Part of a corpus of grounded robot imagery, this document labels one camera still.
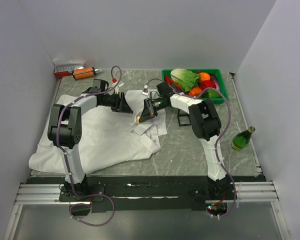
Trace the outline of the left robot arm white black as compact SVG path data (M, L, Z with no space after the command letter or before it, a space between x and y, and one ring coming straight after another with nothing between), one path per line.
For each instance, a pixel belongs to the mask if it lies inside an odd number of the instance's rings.
M82 139L82 116L98 106L109 107L113 112L132 114L133 110L123 92L109 94L113 89L105 80L94 79L78 98L67 105L51 107L47 137L59 149L65 170L64 193L77 201L89 195L86 173L83 170L79 142Z

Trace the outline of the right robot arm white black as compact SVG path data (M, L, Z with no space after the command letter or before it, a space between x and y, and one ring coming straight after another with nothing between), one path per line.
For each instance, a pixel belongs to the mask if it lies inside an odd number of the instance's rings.
M230 186L225 170L219 137L222 123L212 100L200 100L174 93L167 82L157 85L159 98L146 98L144 108L136 117L138 124L151 120L158 111L172 107L185 112L194 135L200 140L208 167L207 192L213 199L220 199Z

